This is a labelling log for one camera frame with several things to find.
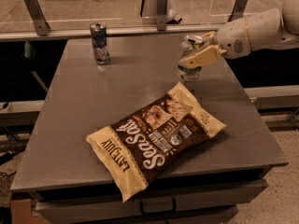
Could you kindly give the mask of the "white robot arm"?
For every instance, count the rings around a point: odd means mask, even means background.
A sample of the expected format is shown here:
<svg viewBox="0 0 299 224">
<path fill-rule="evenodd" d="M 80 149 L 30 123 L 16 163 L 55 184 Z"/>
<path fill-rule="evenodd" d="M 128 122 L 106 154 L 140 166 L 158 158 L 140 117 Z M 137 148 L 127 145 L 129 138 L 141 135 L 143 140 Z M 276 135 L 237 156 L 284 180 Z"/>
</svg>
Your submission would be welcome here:
<svg viewBox="0 0 299 224">
<path fill-rule="evenodd" d="M 299 45 L 299 0 L 284 0 L 282 9 L 274 7 L 229 21 L 200 38 L 201 47 L 180 58 L 180 66 L 195 69 L 221 57 L 233 60 L 260 49 L 295 49 Z"/>
</svg>

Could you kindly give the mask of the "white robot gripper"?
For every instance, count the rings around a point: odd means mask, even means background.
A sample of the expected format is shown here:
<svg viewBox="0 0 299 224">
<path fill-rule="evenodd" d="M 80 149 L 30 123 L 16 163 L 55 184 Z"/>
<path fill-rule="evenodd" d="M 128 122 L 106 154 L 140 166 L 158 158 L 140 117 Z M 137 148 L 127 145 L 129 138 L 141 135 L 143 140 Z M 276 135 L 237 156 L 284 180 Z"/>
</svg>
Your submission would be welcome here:
<svg viewBox="0 0 299 224">
<path fill-rule="evenodd" d="M 233 60 L 250 54 L 249 27 L 246 19 L 227 22 L 217 33 L 210 31 L 201 37 L 207 47 L 181 58 L 182 67 L 195 69 L 215 63 L 222 55 Z"/>
</svg>

